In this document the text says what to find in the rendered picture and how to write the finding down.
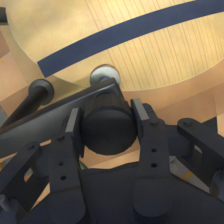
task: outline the round wooden table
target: round wooden table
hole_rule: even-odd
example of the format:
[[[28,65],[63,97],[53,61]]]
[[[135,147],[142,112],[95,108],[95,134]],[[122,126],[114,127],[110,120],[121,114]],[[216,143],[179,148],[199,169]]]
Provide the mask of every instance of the round wooden table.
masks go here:
[[[6,13],[12,34],[26,55],[35,63],[55,56],[57,62],[49,65],[53,69],[79,54],[55,54],[67,46],[148,13],[178,5],[183,9],[194,2],[201,0],[7,0]],[[161,22],[159,16],[155,18],[151,24]],[[178,23],[110,47],[53,75],[89,87],[91,71],[109,64],[119,71],[123,91],[175,84],[224,58],[223,23],[223,12]],[[106,44],[108,36],[101,37]]]

